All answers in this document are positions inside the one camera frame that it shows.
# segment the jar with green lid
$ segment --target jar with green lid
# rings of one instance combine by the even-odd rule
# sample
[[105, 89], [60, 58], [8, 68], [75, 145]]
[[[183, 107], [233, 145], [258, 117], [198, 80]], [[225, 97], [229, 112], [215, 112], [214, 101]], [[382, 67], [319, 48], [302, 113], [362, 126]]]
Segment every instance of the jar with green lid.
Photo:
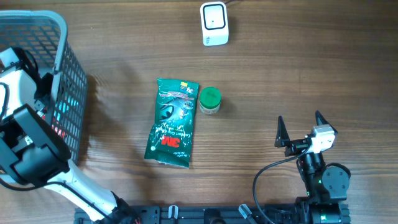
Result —
[[204, 88], [199, 97], [199, 108], [205, 114], [215, 114], [220, 109], [221, 92], [215, 87]]

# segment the wooden surface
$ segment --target wooden surface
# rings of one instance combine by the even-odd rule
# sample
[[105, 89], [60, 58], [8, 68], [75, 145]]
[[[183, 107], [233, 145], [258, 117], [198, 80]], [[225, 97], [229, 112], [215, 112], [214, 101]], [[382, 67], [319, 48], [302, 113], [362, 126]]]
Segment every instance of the wooden surface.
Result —
[[[131, 205], [253, 204], [252, 180], [284, 158], [277, 116], [302, 138], [320, 110], [339, 131], [326, 162], [352, 172], [353, 223], [398, 218], [398, 5], [341, 1], [234, 2], [227, 45], [201, 43], [200, 2], [56, 4], [89, 75], [80, 168]], [[189, 170], [145, 161], [156, 78], [216, 86], [220, 112], [196, 115]], [[305, 188], [293, 162], [264, 173], [261, 203]], [[71, 223], [75, 206], [45, 189], [0, 188], [0, 223]]]

